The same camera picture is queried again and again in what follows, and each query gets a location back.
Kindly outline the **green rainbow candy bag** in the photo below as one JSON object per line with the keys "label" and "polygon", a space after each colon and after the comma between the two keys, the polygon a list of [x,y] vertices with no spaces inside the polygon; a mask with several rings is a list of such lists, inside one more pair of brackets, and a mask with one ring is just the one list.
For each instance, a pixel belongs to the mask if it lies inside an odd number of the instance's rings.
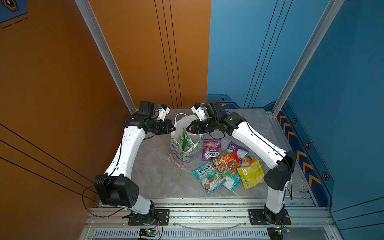
{"label": "green rainbow candy bag", "polygon": [[200,136],[191,134],[187,132],[186,129],[183,129],[181,135],[182,141],[182,151],[184,154],[194,154],[197,152],[198,143],[200,141]]}

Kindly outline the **floral paper gift bag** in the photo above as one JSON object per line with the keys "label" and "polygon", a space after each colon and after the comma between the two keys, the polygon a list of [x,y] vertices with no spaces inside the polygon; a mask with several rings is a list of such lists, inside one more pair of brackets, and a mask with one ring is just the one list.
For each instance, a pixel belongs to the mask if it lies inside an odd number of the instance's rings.
{"label": "floral paper gift bag", "polygon": [[204,135],[193,134],[187,127],[194,121],[195,115],[179,113],[175,117],[176,130],[171,133],[169,158],[179,168],[184,168],[202,150]]}

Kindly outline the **teal Fox's fruit candy bag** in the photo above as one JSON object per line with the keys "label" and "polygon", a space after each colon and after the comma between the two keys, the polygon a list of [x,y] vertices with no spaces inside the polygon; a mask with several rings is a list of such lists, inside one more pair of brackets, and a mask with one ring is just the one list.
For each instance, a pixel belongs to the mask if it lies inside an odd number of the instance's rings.
{"label": "teal Fox's fruit candy bag", "polygon": [[220,175],[212,162],[206,162],[194,170],[193,174],[208,193],[213,193],[226,182],[226,179]]}

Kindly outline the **yellow snack bag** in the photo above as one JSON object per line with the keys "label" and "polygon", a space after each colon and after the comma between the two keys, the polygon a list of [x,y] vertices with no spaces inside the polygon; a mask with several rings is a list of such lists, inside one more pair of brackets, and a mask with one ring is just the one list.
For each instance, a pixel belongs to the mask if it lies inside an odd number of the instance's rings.
{"label": "yellow snack bag", "polygon": [[241,176],[241,180],[245,190],[249,190],[259,184],[265,182],[264,171],[260,161],[253,158],[248,167],[238,168],[238,173]]}

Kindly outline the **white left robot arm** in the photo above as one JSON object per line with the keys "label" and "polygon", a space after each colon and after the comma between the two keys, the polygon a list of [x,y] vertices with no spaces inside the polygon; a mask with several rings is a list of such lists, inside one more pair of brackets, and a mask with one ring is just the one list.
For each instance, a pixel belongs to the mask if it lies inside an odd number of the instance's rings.
{"label": "white left robot arm", "polygon": [[141,101],[139,110],[125,121],[121,143],[110,166],[103,175],[97,175],[94,187],[104,205],[127,208],[135,217],[150,221],[156,217],[154,203],[140,195],[132,181],[133,165],[146,134],[167,135],[176,130],[166,116],[170,108]]}

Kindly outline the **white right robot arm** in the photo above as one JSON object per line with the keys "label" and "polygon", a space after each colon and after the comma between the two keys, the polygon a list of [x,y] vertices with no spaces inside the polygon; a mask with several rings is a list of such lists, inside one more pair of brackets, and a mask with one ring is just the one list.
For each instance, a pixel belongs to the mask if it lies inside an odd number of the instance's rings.
{"label": "white right robot arm", "polygon": [[219,130],[241,141],[267,165],[270,170],[264,177],[268,185],[267,201],[263,210],[264,221],[269,225],[282,223],[287,216],[284,198],[295,169],[296,154],[272,144],[238,113],[227,113],[219,100],[196,103],[191,110],[198,119],[187,127],[188,132],[201,135]]}

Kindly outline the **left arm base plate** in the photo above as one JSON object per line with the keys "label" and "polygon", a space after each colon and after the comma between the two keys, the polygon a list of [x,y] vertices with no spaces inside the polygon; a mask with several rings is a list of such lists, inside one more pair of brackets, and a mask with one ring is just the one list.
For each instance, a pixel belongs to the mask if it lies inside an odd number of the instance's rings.
{"label": "left arm base plate", "polygon": [[155,226],[159,224],[160,226],[167,226],[170,220],[170,210],[169,209],[155,209],[150,211],[147,215],[133,214],[129,218],[129,226]]}

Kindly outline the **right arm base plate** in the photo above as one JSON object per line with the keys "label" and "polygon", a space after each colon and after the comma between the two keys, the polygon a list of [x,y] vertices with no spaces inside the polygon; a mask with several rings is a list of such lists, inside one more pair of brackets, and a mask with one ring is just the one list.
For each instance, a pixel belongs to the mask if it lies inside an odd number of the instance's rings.
{"label": "right arm base plate", "polygon": [[249,209],[249,220],[252,226],[281,225],[289,226],[292,224],[291,218],[286,208],[275,214],[268,209]]}

